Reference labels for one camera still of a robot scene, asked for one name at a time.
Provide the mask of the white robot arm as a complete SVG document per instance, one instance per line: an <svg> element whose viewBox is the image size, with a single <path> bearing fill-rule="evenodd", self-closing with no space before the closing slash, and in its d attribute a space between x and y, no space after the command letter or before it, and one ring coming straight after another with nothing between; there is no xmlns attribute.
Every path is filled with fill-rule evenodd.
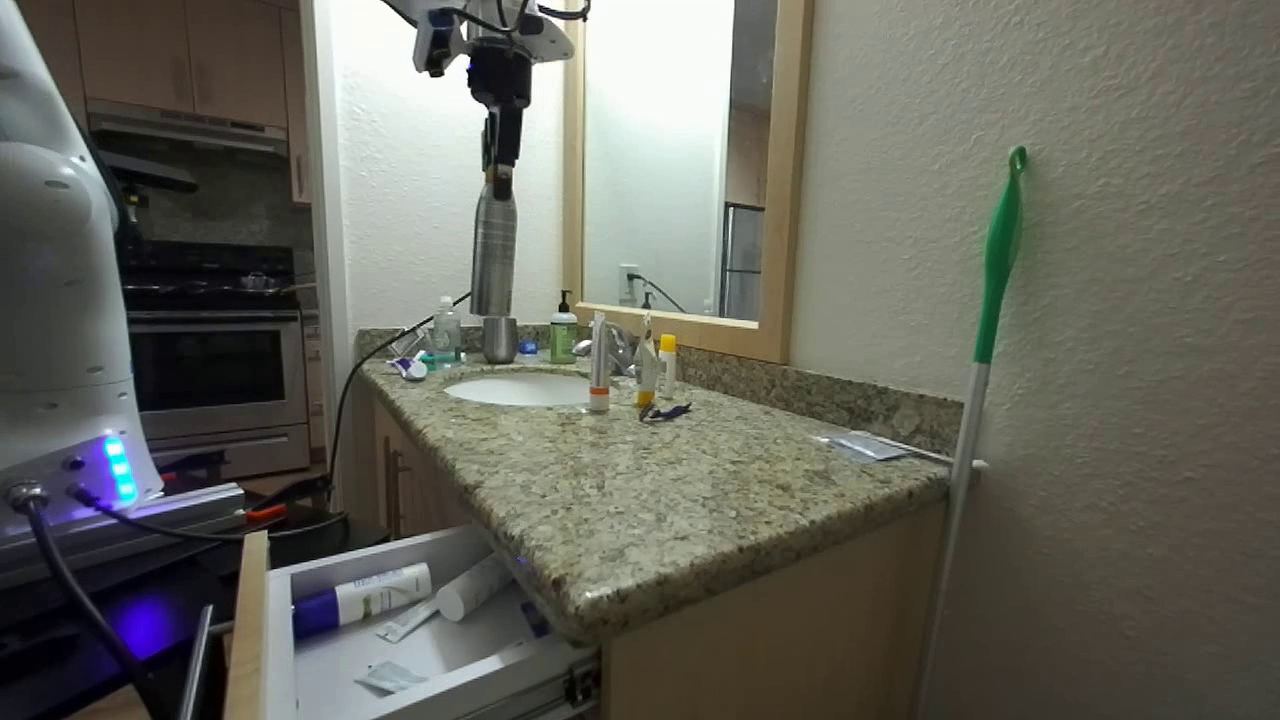
<svg viewBox="0 0 1280 720"><path fill-rule="evenodd" d="M0 0L0 464L88 446L110 503L163 490L132 380L121 210L14 0Z"/></svg>

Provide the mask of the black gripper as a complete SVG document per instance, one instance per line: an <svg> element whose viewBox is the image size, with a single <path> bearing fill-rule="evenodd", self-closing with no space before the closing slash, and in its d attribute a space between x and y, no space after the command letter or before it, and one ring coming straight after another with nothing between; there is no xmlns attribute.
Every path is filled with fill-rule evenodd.
<svg viewBox="0 0 1280 720"><path fill-rule="evenodd" d="M530 103L530 56L517 44L476 44L469 59L469 92L483 106L483 159L517 164L523 106Z"/></svg>

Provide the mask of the aluminium robot base mount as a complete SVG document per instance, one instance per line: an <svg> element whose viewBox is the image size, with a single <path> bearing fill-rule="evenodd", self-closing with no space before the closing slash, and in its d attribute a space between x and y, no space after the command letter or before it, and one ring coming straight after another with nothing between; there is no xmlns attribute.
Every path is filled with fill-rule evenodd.
<svg viewBox="0 0 1280 720"><path fill-rule="evenodd" d="M244 490L213 485L181 497L114 498L60 487L36 497L45 526L67 559L114 559L160 540L218 543L244 535Z"/></svg>

